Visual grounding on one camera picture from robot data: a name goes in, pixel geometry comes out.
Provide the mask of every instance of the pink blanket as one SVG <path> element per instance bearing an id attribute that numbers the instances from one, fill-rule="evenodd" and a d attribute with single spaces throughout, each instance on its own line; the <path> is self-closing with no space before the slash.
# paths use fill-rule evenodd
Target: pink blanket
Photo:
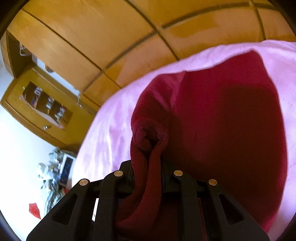
<path id="1" fill-rule="evenodd" d="M 266 40 L 220 45 L 152 71 L 118 91 L 101 107 L 90 127 L 76 160 L 73 183 L 82 178 L 103 179 L 130 159 L 131 115 L 140 94 L 157 75 L 210 68 L 251 49 L 261 55 L 277 88 L 284 118 L 288 174 L 276 221 L 268 232 L 271 241 L 276 240 L 296 212 L 296 43 Z"/>

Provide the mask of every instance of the door knob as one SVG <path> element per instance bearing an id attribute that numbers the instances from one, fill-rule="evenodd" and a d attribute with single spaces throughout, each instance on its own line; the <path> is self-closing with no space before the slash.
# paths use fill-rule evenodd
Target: door knob
<path id="1" fill-rule="evenodd" d="M 44 130 L 47 130 L 47 129 L 49 129 L 49 128 L 51 128 L 51 126 L 44 126 L 44 127 L 43 127 Z"/>

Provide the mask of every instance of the black frame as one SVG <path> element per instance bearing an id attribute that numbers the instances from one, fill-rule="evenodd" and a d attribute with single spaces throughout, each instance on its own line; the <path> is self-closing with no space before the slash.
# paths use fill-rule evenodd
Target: black frame
<path id="1" fill-rule="evenodd" d="M 0 1 L 0 38 L 18 11 L 29 0 L 1 0 Z M 269 0 L 283 15 L 290 28 L 296 35 L 296 1 L 294 0 Z M 296 214 L 288 227 L 277 241 L 293 241 L 296 237 Z M 20 241 L 18 236 L 6 222 L 0 211 L 0 240 Z"/>
<path id="2" fill-rule="evenodd" d="M 208 241 L 270 240 L 216 180 L 194 180 L 176 169 L 174 162 L 161 158 L 162 197 L 178 202 L 177 240 L 203 240 L 204 235 Z M 114 228 L 113 219 L 120 200 L 134 192 L 134 179 L 130 160 L 122 162 L 119 171 L 108 174 L 103 180 L 81 179 L 31 231 L 27 241 L 122 240 Z M 96 198 L 99 202 L 92 224 Z"/>

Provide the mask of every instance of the dark red fabric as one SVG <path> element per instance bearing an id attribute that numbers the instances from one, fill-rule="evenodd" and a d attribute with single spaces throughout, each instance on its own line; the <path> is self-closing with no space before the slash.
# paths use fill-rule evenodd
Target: dark red fabric
<path id="1" fill-rule="evenodd" d="M 161 197 L 160 155 L 214 178 L 267 232 L 287 175 L 277 91 L 251 51 L 201 71 L 163 74 L 141 94 L 131 126 L 135 192 L 116 215 L 132 240 L 176 240 L 177 208 Z"/>

